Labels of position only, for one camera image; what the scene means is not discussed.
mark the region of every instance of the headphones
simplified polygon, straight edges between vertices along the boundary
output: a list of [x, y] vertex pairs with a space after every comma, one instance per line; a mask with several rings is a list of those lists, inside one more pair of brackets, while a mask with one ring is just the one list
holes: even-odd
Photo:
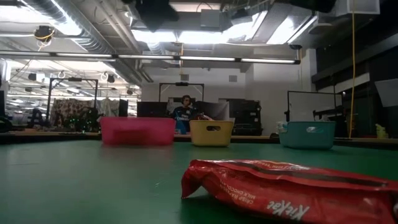
[[188, 98], [189, 99], [189, 105], [192, 104], [191, 96], [189, 95], [183, 95], [181, 98], [181, 103], [184, 104], [184, 99]]

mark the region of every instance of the teal plastic basket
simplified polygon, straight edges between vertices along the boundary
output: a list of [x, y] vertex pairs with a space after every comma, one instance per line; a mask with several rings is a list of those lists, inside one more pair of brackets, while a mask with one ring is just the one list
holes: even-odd
[[294, 149], [330, 149], [335, 137], [335, 122], [293, 121], [279, 129], [279, 139], [284, 147]]

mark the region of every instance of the kit kat wrapper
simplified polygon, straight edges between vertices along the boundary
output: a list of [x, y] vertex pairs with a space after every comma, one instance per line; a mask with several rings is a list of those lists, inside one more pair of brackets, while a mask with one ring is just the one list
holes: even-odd
[[219, 201], [302, 223], [396, 223], [398, 182], [272, 161], [191, 161], [182, 198], [203, 186]]

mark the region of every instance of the yellow plastic basket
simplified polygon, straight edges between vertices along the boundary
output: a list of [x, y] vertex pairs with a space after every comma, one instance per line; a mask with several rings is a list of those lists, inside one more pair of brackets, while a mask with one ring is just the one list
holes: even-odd
[[196, 146], [229, 146], [232, 121], [190, 121], [191, 140]]

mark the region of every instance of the person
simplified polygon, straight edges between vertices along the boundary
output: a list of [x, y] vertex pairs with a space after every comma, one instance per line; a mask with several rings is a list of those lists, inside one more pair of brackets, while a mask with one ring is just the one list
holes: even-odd
[[191, 130], [189, 126], [189, 121], [193, 114], [193, 109], [190, 107], [192, 103], [191, 96], [183, 96], [181, 103], [182, 106], [174, 109], [172, 117], [177, 120], [178, 123], [182, 123], [185, 128], [185, 132], [189, 133]]

